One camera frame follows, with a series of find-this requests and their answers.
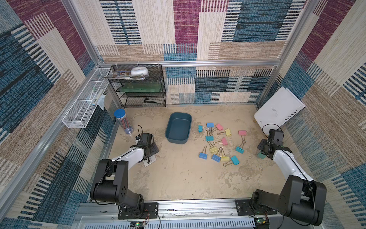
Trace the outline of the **mint green tape roll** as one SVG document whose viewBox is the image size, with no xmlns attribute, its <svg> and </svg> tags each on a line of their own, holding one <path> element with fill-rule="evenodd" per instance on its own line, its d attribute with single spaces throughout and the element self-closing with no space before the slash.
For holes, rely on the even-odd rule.
<svg viewBox="0 0 366 229">
<path fill-rule="evenodd" d="M 257 157 L 260 158 L 260 159 L 265 159 L 267 157 L 266 153 L 260 151 L 258 154 L 257 154 Z"/>
</svg>

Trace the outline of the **teal plastic storage box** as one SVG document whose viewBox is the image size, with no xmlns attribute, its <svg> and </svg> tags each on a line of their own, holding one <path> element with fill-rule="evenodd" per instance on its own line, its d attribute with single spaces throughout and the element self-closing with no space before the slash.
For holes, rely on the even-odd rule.
<svg viewBox="0 0 366 229">
<path fill-rule="evenodd" d="M 192 116 L 187 113 L 174 112 L 170 115 L 165 137 L 170 143 L 185 144 L 188 141 L 192 125 Z"/>
</svg>

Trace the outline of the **teal binder clip front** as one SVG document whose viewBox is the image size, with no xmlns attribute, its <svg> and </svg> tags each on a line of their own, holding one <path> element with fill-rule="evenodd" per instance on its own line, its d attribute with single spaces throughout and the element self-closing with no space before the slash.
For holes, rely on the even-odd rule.
<svg viewBox="0 0 366 229">
<path fill-rule="evenodd" d="M 231 164 L 238 165 L 239 163 L 239 159 L 236 156 L 233 156 L 229 159 L 229 161 L 225 162 L 223 166 L 226 167 Z"/>
</svg>

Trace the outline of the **yellow binder clip front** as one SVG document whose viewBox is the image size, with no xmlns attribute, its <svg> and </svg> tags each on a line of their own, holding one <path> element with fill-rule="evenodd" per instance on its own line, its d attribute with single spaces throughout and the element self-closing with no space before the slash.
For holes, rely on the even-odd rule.
<svg viewBox="0 0 366 229">
<path fill-rule="evenodd" d="M 224 152 L 224 148 L 220 148 L 220 158 L 222 161 L 229 161 L 230 157 L 227 156 Z"/>
</svg>

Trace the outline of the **blue binder clip front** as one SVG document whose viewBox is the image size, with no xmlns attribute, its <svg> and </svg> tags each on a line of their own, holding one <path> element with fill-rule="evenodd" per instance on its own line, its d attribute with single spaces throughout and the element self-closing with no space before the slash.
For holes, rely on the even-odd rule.
<svg viewBox="0 0 366 229">
<path fill-rule="evenodd" d="M 212 160 L 214 160 L 216 162 L 220 162 L 221 161 L 220 153 L 221 153 L 221 148 L 219 148 L 219 150 L 212 155 Z"/>
</svg>

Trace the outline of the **white ruler package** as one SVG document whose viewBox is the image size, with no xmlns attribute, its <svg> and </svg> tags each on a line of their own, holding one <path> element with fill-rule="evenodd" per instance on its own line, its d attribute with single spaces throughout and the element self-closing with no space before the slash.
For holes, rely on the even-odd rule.
<svg viewBox="0 0 366 229">
<path fill-rule="evenodd" d="M 143 161 L 144 166 L 147 167 L 149 165 L 151 165 L 152 163 L 154 163 L 156 161 L 156 156 L 152 155 L 150 157 L 148 157 L 146 160 Z"/>
</svg>

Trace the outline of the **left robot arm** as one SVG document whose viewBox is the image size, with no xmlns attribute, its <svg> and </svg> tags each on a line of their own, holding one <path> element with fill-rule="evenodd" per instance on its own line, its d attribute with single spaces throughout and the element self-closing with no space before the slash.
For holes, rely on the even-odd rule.
<svg viewBox="0 0 366 229">
<path fill-rule="evenodd" d="M 154 137 L 150 133 L 139 135 L 137 144 L 113 159 L 102 159 L 92 182 L 90 198 L 98 205 L 116 204 L 131 214 L 144 212 L 144 198 L 128 189 L 128 173 L 135 164 L 149 161 L 155 153 Z"/>
</svg>

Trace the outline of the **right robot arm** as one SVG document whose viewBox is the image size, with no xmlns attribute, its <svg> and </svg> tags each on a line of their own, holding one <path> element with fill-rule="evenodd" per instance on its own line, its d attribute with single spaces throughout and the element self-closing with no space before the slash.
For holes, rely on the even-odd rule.
<svg viewBox="0 0 366 229">
<path fill-rule="evenodd" d="M 281 129 L 270 129 L 267 139 L 262 139 L 257 148 L 280 167 L 286 179 L 284 187 L 280 194 L 257 189 L 252 194 L 251 206 L 255 210 L 275 210 L 301 226 L 319 226 L 327 188 L 301 168 L 292 151 L 283 146 L 283 138 Z"/>
</svg>

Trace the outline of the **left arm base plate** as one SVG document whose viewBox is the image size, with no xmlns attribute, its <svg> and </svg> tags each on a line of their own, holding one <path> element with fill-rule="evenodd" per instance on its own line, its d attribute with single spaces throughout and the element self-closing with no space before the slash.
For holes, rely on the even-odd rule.
<svg viewBox="0 0 366 229">
<path fill-rule="evenodd" d="M 158 218 L 159 203 L 148 202 L 138 208 L 120 206 L 118 219 L 156 219 Z"/>
</svg>

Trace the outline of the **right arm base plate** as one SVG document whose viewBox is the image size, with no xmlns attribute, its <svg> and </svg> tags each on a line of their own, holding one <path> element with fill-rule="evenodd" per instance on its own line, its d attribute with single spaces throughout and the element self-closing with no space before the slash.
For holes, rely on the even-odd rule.
<svg viewBox="0 0 366 229">
<path fill-rule="evenodd" d="M 276 215 L 277 211 L 267 206 L 258 205 L 253 203 L 252 199 L 236 199 L 235 200 L 237 214 L 239 216 L 251 216 L 256 215 Z"/>
</svg>

